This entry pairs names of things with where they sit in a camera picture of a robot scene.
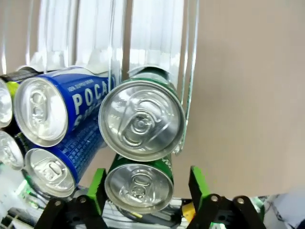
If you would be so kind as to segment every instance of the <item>screw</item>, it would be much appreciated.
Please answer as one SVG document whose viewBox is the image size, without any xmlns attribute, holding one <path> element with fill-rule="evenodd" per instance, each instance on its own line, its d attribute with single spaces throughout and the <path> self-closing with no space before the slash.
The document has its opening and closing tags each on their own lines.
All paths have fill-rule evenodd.
<svg viewBox="0 0 305 229">
<path fill-rule="evenodd" d="M 85 197 L 80 198 L 80 202 L 81 202 L 81 203 L 86 202 L 86 198 L 85 198 Z"/>
<path fill-rule="evenodd" d="M 238 198 L 237 202 L 240 203 L 240 204 L 244 204 L 244 200 L 242 198 Z"/>
<path fill-rule="evenodd" d="M 212 196 L 212 197 L 211 197 L 211 200 L 212 200 L 213 202 L 217 202 L 217 201 L 218 201 L 218 197 L 217 197 L 217 196 Z"/>
</svg>

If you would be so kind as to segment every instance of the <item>green can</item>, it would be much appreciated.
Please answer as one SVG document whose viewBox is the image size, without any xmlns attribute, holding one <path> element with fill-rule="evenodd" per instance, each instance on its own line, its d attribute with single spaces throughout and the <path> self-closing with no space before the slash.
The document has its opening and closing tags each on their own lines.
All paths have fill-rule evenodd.
<svg viewBox="0 0 305 229">
<path fill-rule="evenodd" d="M 134 69 L 101 104 L 103 139 L 130 160 L 158 160 L 179 148 L 185 114 L 169 73 L 155 66 Z"/>
<path fill-rule="evenodd" d="M 110 201 L 126 211 L 149 214 L 165 208 L 173 197 L 171 157 L 142 163 L 117 154 L 105 191 Z"/>
</svg>

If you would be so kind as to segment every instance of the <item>blue can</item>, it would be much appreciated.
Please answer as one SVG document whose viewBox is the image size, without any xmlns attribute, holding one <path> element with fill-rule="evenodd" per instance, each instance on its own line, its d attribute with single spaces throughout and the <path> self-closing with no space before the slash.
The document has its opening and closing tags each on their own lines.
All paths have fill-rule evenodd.
<svg viewBox="0 0 305 229">
<path fill-rule="evenodd" d="M 108 73 L 94 75 L 71 67 L 23 81 L 14 99 L 17 124 L 42 147 L 58 144 L 96 108 L 108 93 Z"/>
<path fill-rule="evenodd" d="M 100 147 L 105 146 L 97 114 L 52 147 L 34 146 L 24 158 L 24 169 L 41 192 L 70 196 Z"/>
</svg>

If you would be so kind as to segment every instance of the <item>silver can top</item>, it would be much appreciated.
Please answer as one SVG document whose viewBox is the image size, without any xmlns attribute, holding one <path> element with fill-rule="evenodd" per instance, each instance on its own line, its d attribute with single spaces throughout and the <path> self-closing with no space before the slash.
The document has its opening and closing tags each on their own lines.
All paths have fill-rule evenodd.
<svg viewBox="0 0 305 229">
<path fill-rule="evenodd" d="M 21 149 L 15 139 L 4 131 L 0 131 L 0 161 L 15 170 L 24 165 Z"/>
<path fill-rule="evenodd" d="M 16 91 L 14 111 L 20 130 L 39 146 L 54 146 L 67 132 L 68 114 L 64 100 L 46 79 L 33 77 L 23 81 Z"/>
<path fill-rule="evenodd" d="M 118 154 L 135 161 L 152 161 L 178 146 L 185 116 L 169 88 L 136 79 L 122 83 L 105 97 L 99 126 L 107 145 Z"/>
<path fill-rule="evenodd" d="M 173 197 L 173 183 L 154 167 L 131 164 L 117 167 L 107 175 L 105 191 L 118 207 L 149 214 L 169 204 Z"/>
<path fill-rule="evenodd" d="M 45 149 L 29 150 L 24 158 L 24 169 L 32 182 L 54 197 L 68 197 L 76 184 L 71 171 L 62 160 Z"/>
<path fill-rule="evenodd" d="M 10 91 L 0 79 L 0 128 L 7 127 L 13 118 L 13 104 Z"/>
</svg>

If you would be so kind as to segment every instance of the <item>beige wall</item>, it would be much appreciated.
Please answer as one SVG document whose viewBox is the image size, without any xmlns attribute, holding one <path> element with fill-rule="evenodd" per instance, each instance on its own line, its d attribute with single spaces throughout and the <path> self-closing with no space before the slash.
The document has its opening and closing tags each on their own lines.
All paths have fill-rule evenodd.
<svg viewBox="0 0 305 229">
<path fill-rule="evenodd" d="M 23 6 L 10 15 L 9 71 L 24 63 L 27 18 L 26 1 L 12 2 Z M 191 165 L 229 197 L 305 183 L 304 1 L 201 0 L 200 14 L 187 141 L 173 159 L 175 195 L 190 196 Z M 100 151 L 81 183 L 113 156 Z"/>
</svg>

